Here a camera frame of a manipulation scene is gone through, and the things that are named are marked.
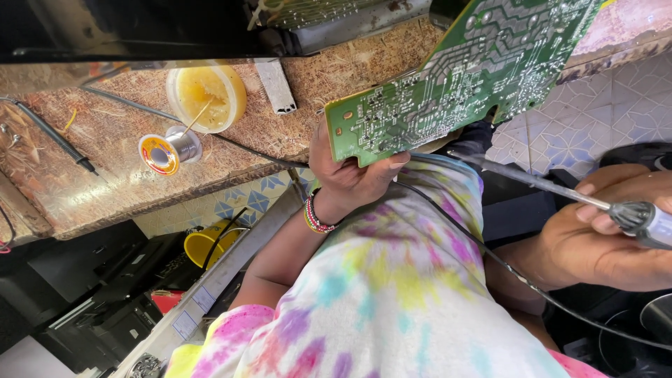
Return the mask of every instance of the worn wooden workbench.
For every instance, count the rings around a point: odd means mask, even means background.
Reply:
[[[273,113],[253,65],[237,65],[247,88],[247,111],[222,135],[282,159],[306,161],[316,111],[324,103],[368,88],[416,67],[441,32],[426,18],[413,20],[377,36],[354,40],[306,59],[283,62],[299,109],[287,116]],[[559,83],[672,50],[672,2],[619,0],[603,8],[575,49]],[[113,92],[171,112],[165,94],[166,71],[141,71],[99,83]],[[111,102],[80,89],[31,93],[19,98],[88,156],[110,183],[75,165],[56,144],[11,104],[0,105],[0,121],[21,135],[14,146],[0,133],[0,168],[52,225],[52,234],[70,238],[142,213],[248,182],[282,169],[276,164],[201,135],[204,154],[170,177],[147,168],[138,156],[145,134],[164,135],[170,120]],[[14,212],[19,241],[34,232]],[[9,234],[0,221],[0,235]]]

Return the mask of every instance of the beaded bracelet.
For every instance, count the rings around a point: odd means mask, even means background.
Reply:
[[[303,206],[303,215],[306,217],[306,223],[312,229],[313,231],[317,233],[330,233],[333,230],[335,230],[341,222],[336,223],[335,225],[324,225],[320,222],[319,219],[317,219],[317,216],[315,215],[315,207],[313,205],[313,199],[315,198],[315,194],[320,190],[320,188],[317,188],[310,193],[310,196],[306,199],[306,204]]]

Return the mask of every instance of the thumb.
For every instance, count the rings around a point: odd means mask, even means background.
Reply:
[[[409,160],[411,160],[411,153],[408,151],[395,153],[385,160],[380,160],[369,165],[366,175],[370,180],[389,184]]]

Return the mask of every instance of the tiled wall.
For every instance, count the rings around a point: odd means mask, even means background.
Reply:
[[[310,188],[315,179],[312,172],[309,169],[298,169],[297,173],[302,185]],[[261,218],[291,183],[289,173],[283,171],[141,215],[134,221],[147,237],[154,237],[196,226],[207,227],[220,219],[231,219],[246,206],[247,210],[239,222],[250,226]]]
[[[607,150],[649,141],[672,142],[672,53],[555,87],[540,108],[499,127],[487,156],[582,178]]]
[[[672,142],[672,53],[631,63],[555,87],[538,108],[503,124],[488,158],[518,163],[535,174],[567,168],[578,178],[595,169],[605,151],[630,143]],[[315,176],[296,170],[310,190]],[[264,177],[169,208],[135,222],[148,237],[209,226],[244,206],[253,225],[291,184],[287,172]]]

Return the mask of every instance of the white label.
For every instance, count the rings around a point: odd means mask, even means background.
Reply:
[[[194,302],[198,305],[198,307],[201,307],[203,312],[208,312],[212,305],[214,304],[214,297],[208,293],[205,287],[201,286],[198,288],[198,290],[194,293],[194,296],[192,297]]]
[[[198,324],[192,319],[191,316],[186,311],[182,311],[179,317],[173,322],[173,328],[177,331],[177,334],[182,336],[186,341],[196,332],[198,329]]]
[[[142,260],[143,257],[144,257],[144,255],[139,255],[139,256],[136,257],[135,260],[133,260],[133,262],[130,263],[130,264],[131,264],[131,265],[138,264],[138,263],[140,262],[140,260]]]

